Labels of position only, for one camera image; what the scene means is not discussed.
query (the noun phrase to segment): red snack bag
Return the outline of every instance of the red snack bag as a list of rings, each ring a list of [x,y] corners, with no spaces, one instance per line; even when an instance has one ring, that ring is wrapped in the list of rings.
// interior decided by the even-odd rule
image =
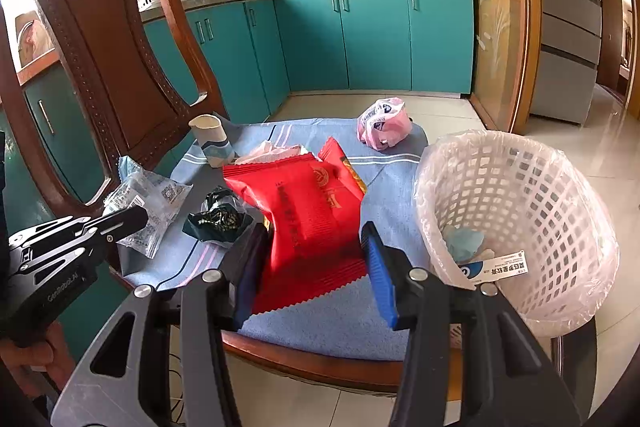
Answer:
[[[274,228],[254,313],[324,295],[366,274],[358,238],[363,193],[357,197],[342,182],[348,171],[336,161],[320,162],[309,153],[223,167],[227,185]]]

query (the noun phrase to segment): blue tissue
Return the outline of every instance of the blue tissue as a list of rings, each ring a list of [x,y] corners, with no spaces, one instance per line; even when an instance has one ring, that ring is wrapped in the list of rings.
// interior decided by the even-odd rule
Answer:
[[[446,227],[442,232],[442,237],[447,243],[447,250],[457,264],[465,264],[470,261],[478,252],[482,241],[484,241],[484,233],[476,232],[476,230],[460,227]]]

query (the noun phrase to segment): wooden chair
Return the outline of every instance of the wooden chair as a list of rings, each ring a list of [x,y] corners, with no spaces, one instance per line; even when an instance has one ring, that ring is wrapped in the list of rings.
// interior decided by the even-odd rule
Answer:
[[[99,214],[105,194],[118,184],[120,156],[129,155],[152,169],[187,134],[191,118],[212,111],[226,116],[216,78],[188,27],[180,0],[161,0],[161,5],[200,92],[193,105],[181,99],[162,73],[136,0],[36,3],[76,89],[105,172],[102,187],[87,204],[68,193],[42,146],[8,47],[0,46],[0,98],[31,176],[57,216]],[[373,393],[395,393],[398,388],[400,362],[326,357],[234,333],[223,338],[229,352],[295,378]],[[449,399],[460,399],[462,369],[459,352],[454,353]]]

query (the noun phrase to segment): white trash bin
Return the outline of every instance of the white trash bin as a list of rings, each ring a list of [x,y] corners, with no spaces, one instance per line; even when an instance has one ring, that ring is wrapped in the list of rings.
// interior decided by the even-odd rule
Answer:
[[[588,322],[613,285],[620,253],[607,209],[558,150],[495,131],[443,137],[422,154],[414,199],[433,269],[449,285],[475,288],[447,250],[447,225],[483,232],[497,257],[525,251],[529,272],[497,284],[537,337]]]

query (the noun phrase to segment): gray refrigerator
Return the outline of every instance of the gray refrigerator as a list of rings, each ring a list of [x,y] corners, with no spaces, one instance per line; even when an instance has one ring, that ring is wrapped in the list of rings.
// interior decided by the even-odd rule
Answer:
[[[530,112],[584,124],[600,58],[600,0],[542,0],[542,11],[542,49]]]

